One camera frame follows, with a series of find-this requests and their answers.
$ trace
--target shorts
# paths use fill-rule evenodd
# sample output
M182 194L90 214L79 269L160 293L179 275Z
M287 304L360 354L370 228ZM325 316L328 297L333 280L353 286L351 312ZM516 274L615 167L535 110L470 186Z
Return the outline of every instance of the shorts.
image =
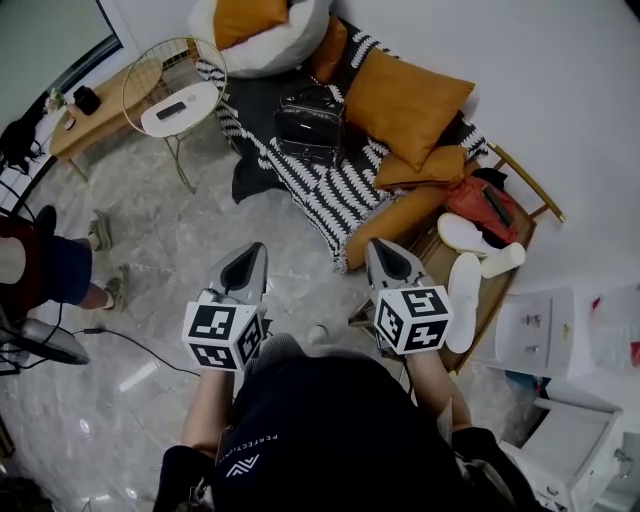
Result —
M53 300L77 306L87 296L91 284L91 249L59 236L44 243L42 302Z

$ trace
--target wooden coffee table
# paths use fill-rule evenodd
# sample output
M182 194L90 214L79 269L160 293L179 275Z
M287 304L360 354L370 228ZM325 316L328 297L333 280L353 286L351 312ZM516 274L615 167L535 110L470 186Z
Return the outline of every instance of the wooden coffee table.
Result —
M139 118L147 108L144 102L145 98L160 82L162 76L162 63L160 61L149 60L144 63L144 66L146 66L145 77L147 78L144 86L127 88L127 114L132 119ZM69 167L85 183L87 182L87 177L73 161L73 158L92 144L129 124L122 107L122 88L128 71L128 68L123 69L117 75L95 88L94 91L101 101L98 110L90 116L78 112L74 116L76 122L70 130L64 129L65 123L69 120L69 113L65 113L58 121L51 137L51 154L67 162Z

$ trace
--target white cylinder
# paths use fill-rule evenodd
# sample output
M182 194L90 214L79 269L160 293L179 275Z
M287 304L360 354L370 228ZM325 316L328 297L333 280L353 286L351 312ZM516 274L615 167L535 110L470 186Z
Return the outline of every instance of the white cylinder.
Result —
M519 267L526 259L526 251L519 243L511 244L500 252L490 254L480 264L482 277L491 279L508 272L512 268Z

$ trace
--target smartphone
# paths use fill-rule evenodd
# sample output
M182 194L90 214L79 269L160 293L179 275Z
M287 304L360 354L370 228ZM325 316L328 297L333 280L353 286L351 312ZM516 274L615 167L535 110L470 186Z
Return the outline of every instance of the smartphone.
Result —
M177 114L178 112L182 112L186 107L184 103L179 101L178 103L174 103L173 105L168 106L167 108L161 110L156 115L160 121L165 120L167 117Z
M514 222L513 217L509 213L509 210L507 210L507 207L504 205L504 203L500 201L500 198L498 197L498 195L489 186L484 187L482 189L482 193L484 194L484 197L486 198L486 200L489 201L489 204L496 211L502 223L507 228L510 228Z

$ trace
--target white shoe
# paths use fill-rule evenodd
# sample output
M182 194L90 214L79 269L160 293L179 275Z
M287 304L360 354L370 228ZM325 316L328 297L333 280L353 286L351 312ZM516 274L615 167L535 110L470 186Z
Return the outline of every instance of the white shoe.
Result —
M453 320L446 340L449 350L456 354L463 354L473 343L481 280L478 257L470 252L458 256L449 275Z
M482 233L470 220L454 213L438 218L438 234L445 245L458 252L473 252L480 257L498 252L482 238Z

